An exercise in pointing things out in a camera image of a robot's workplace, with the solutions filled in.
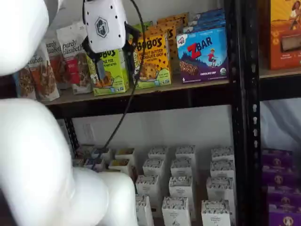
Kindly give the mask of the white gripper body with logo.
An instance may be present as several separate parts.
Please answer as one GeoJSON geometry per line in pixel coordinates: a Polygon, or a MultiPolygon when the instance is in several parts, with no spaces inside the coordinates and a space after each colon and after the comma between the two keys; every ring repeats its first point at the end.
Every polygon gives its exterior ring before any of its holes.
{"type": "Polygon", "coordinates": [[[126,43],[127,22],[121,0],[87,0],[84,20],[88,44],[95,53],[121,49],[126,43]]]}

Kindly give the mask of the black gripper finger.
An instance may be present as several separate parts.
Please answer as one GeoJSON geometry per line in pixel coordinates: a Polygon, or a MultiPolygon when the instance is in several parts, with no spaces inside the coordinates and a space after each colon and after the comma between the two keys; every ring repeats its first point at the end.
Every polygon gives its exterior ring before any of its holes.
{"type": "Polygon", "coordinates": [[[135,71],[134,51],[138,44],[139,30],[125,23],[126,41],[122,48],[125,54],[127,68],[129,71],[135,71]]]}
{"type": "Polygon", "coordinates": [[[82,46],[83,46],[83,49],[86,51],[87,55],[89,56],[89,58],[92,60],[92,62],[95,65],[98,80],[99,81],[103,80],[104,77],[106,76],[106,74],[105,74],[105,69],[104,69],[104,65],[103,65],[103,60],[101,59],[102,52],[95,53],[91,49],[91,47],[89,45],[89,39],[87,36],[83,40],[82,46]]]}

